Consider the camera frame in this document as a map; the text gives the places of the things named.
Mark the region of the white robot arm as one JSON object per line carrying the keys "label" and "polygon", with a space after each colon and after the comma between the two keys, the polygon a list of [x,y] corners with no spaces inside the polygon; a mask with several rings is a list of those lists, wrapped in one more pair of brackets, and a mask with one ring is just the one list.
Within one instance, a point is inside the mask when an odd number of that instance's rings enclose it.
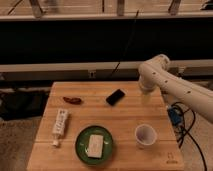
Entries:
{"label": "white robot arm", "polygon": [[141,90],[149,93],[158,86],[213,124],[213,91],[170,74],[169,67],[164,54],[143,61],[138,67]]}

